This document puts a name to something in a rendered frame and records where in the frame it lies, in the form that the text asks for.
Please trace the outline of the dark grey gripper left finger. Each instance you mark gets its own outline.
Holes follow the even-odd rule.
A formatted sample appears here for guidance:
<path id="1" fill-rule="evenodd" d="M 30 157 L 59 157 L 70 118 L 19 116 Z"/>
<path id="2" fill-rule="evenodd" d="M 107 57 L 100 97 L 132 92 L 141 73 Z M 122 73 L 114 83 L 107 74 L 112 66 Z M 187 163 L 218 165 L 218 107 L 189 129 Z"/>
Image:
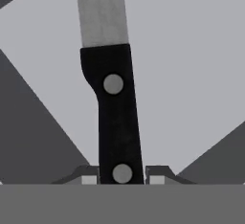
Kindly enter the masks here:
<path id="1" fill-rule="evenodd" d="M 83 177 L 94 177 L 96 184 L 100 181 L 100 168 L 98 166 L 78 166 L 58 176 L 54 185 L 81 185 Z"/>

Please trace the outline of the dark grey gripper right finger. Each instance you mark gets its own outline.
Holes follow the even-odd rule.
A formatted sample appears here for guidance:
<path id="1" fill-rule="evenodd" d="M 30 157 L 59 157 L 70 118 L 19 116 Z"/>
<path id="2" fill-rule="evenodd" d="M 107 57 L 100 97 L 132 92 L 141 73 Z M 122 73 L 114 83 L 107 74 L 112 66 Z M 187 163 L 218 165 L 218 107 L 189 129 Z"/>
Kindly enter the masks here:
<path id="1" fill-rule="evenodd" d="M 145 182 L 148 185 L 192 185 L 190 180 L 175 175 L 169 166 L 146 166 Z"/>

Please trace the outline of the black-handled kitchen knife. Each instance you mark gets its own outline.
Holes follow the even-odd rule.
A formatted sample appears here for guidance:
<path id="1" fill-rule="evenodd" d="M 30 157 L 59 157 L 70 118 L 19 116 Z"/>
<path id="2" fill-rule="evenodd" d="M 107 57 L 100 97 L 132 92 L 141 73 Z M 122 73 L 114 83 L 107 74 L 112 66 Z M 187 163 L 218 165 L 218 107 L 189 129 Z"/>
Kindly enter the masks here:
<path id="1" fill-rule="evenodd" d="M 98 100 L 103 184 L 142 184 L 131 48 L 124 0 L 78 0 L 81 69 Z"/>

